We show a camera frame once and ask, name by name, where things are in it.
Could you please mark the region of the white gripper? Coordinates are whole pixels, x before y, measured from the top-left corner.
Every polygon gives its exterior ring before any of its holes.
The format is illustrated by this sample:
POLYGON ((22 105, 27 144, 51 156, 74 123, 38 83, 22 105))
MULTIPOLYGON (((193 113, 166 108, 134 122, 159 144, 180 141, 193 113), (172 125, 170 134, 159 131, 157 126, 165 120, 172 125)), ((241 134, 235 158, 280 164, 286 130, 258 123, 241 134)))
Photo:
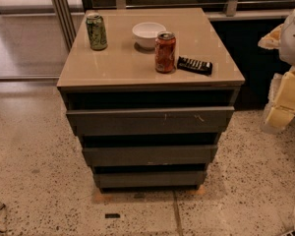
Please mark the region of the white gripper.
MULTIPOLYGON (((263 36, 258 47, 278 49, 283 25, 263 36)), ((284 75, 275 73, 269 87, 269 103, 265 106, 261 129, 268 134, 278 134, 285 130, 295 117, 295 66, 284 75)))

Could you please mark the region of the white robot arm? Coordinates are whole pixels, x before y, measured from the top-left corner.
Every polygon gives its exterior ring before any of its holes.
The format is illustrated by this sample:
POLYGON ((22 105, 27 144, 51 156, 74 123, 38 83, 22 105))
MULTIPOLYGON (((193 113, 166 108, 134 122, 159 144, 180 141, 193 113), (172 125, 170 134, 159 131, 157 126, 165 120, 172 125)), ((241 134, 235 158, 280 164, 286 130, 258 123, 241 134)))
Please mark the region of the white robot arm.
POLYGON ((295 9, 284 23, 258 42, 263 49, 277 49, 281 61, 291 66, 283 75, 275 74, 268 92, 261 128, 269 134, 282 132, 295 117, 295 9))

